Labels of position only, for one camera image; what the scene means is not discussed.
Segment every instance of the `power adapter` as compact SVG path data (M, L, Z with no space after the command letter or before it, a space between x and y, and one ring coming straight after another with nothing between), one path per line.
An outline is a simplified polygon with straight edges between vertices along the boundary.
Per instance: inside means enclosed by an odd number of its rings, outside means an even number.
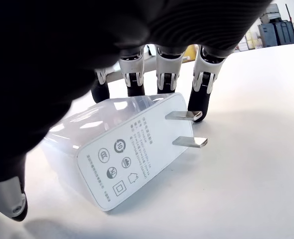
M108 211L145 185L188 147L202 147L179 93L108 99L63 119L41 147L59 178Z

